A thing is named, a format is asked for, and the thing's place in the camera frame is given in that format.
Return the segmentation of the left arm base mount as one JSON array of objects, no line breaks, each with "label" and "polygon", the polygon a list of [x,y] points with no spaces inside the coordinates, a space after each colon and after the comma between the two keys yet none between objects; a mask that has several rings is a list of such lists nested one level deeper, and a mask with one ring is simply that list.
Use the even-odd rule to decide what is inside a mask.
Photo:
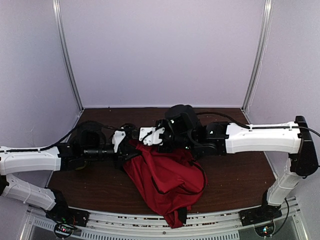
[{"label": "left arm base mount", "polygon": [[45,216],[57,224],[69,225],[71,227],[86,227],[90,213],[85,210],[68,208],[66,211],[45,210]]}]

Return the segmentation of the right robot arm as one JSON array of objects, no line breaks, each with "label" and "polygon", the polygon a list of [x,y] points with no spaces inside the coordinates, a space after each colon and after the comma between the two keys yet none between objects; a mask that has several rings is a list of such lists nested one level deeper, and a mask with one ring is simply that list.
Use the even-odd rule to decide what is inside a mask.
[{"label": "right robot arm", "polygon": [[286,168],[265,192],[256,210],[259,220],[268,220],[299,181],[319,168],[318,156],[306,119],[278,124],[212,122],[202,125],[190,105],[175,105],[167,110],[157,127],[160,144],[167,148],[189,148],[197,156],[226,155],[242,152],[287,153]]}]

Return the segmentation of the red student backpack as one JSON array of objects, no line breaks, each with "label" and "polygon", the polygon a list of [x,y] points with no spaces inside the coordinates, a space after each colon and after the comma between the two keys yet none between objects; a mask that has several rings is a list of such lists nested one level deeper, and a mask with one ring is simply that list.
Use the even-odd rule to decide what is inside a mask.
[{"label": "red student backpack", "polygon": [[137,140],[129,141],[139,155],[123,165],[146,205],[172,228],[187,222],[187,213],[201,198],[208,178],[190,150],[158,152]]}]

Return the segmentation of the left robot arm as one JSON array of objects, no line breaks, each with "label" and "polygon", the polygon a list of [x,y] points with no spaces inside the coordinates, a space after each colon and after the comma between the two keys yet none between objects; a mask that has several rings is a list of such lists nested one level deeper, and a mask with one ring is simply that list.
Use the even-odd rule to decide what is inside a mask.
[{"label": "left robot arm", "polygon": [[41,188],[14,174],[22,172],[64,172],[84,167],[91,161],[109,158],[128,160],[137,155],[131,140],[144,141],[144,130],[132,124],[121,127],[85,121],[68,134],[76,133],[69,142],[58,142],[39,148],[0,148],[0,195],[43,209],[61,222],[72,218],[64,195],[54,189]]}]

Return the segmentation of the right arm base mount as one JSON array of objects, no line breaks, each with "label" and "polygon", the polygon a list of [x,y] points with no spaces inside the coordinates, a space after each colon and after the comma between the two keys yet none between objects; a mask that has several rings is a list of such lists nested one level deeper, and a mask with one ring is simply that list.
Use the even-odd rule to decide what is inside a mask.
[{"label": "right arm base mount", "polygon": [[282,216],[282,211],[278,207],[274,206],[259,206],[255,208],[241,210],[238,214],[241,224],[244,227],[279,218]]}]

